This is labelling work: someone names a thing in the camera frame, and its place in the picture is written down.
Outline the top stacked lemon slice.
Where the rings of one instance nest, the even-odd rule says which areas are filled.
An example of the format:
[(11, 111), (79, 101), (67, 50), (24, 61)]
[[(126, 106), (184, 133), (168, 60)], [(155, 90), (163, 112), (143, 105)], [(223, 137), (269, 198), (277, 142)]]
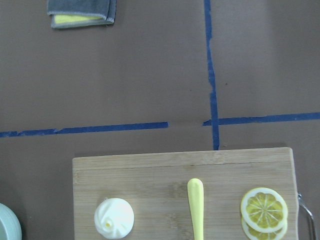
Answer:
[(288, 219), (288, 206), (275, 190), (259, 187), (249, 190), (242, 198), (240, 213), (255, 231), (271, 233), (284, 227)]

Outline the wooden cutting board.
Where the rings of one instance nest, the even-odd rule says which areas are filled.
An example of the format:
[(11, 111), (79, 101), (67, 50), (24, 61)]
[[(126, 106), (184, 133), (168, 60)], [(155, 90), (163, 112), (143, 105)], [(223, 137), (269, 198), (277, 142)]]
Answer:
[(204, 186), (204, 237), (244, 240), (240, 204), (249, 190), (266, 187), (288, 206), (286, 240), (298, 239), (297, 184), (289, 147), (76, 157), (72, 161), (74, 237), (100, 240), (94, 213), (104, 199), (130, 203), (129, 240), (191, 240), (187, 183)]

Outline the light green bowl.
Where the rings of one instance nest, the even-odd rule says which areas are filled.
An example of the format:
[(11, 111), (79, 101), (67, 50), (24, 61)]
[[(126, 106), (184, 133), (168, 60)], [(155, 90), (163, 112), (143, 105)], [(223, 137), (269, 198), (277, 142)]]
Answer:
[(17, 216), (2, 203), (0, 204), (0, 239), (22, 240), (22, 228)]

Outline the yellow plastic knife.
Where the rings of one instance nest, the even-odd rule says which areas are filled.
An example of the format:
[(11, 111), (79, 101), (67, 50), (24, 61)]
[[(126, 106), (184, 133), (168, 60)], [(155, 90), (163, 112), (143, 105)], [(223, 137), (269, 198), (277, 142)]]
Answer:
[(195, 240), (204, 240), (204, 185), (198, 178), (187, 183), (187, 194)]

